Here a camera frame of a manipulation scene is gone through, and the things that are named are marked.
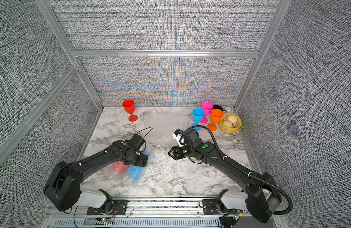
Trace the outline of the red plastic wine glass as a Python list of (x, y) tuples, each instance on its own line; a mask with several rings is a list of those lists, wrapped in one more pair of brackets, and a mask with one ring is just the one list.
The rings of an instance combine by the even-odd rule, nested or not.
[(124, 108), (124, 110), (130, 114), (129, 116), (129, 121), (131, 122), (135, 122), (137, 119), (138, 119), (138, 116), (134, 114), (135, 112), (135, 103), (133, 100), (125, 100), (123, 103), (122, 103), (122, 106)]

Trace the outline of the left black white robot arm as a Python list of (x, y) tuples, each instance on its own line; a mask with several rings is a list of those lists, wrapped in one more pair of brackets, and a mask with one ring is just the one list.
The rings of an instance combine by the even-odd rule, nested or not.
[(66, 211), (74, 206), (101, 209), (101, 213), (112, 211), (112, 197), (104, 190), (81, 188), (81, 183), (102, 168), (121, 161), (125, 165), (146, 167), (148, 156), (140, 153), (146, 147), (146, 141), (136, 135), (131, 140), (117, 140), (106, 149), (85, 159), (56, 164), (43, 187), (43, 193), (59, 211)]

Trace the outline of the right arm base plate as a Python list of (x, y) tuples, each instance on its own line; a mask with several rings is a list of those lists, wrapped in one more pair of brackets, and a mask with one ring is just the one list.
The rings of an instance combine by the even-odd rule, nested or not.
[[(204, 215), (225, 215), (230, 211), (220, 200), (217, 199), (203, 199), (200, 206), (203, 209)], [(237, 213), (240, 209), (232, 209), (231, 213)]]

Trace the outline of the clear bubble wrap sheet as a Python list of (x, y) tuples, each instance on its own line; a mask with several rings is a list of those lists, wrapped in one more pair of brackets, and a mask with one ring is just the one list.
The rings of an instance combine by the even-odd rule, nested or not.
[(191, 126), (190, 112), (184, 109), (156, 108), (148, 113), (143, 128), (153, 127), (145, 140), (162, 146), (178, 145), (173, 134), (176, 130), (186, 130)]

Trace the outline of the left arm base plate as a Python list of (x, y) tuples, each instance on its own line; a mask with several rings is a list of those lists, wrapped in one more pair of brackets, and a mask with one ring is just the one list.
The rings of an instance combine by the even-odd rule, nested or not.
[(126, 199), (107, 200), (99, 209), (89, 207), (87, 215), (125, 215), (127, 205), (128, 200)]

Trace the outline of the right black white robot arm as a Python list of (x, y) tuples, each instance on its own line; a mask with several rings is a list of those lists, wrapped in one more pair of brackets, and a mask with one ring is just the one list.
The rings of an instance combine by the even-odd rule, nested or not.
[(236, 182), (247, 194), (246, 210), (259, 222), (267, 223), (282, 202), (271, 175), (261, 175), (230, 159), (210, 142), (197, 147), (173, 146), (168, 155), (175, 160), (194, 157), (208, 164)]

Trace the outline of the orange wine glass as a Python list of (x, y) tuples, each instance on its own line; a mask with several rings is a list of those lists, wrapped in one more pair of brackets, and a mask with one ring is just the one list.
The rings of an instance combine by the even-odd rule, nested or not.
[(220, 109), (213, 109), (210, 114), (210, 121), (207, 125), (207, 128), (211, 130), (212, 132), (215, 132), (217, 130), (216, 124), (219, 123), (223, 117), (224, 113)]

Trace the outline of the pink plastic wine glass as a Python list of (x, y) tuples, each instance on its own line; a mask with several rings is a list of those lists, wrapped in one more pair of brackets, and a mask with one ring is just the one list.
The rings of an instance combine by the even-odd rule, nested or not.
[(201, 105), (201, 109), (205, 112), (204, 117), (202, 121), (200, 122), (201, 124), (206, 124), (208, 123), (207, 116), (211, 113), (213, 110), (213, 104), (211, 102), (203, 102)]

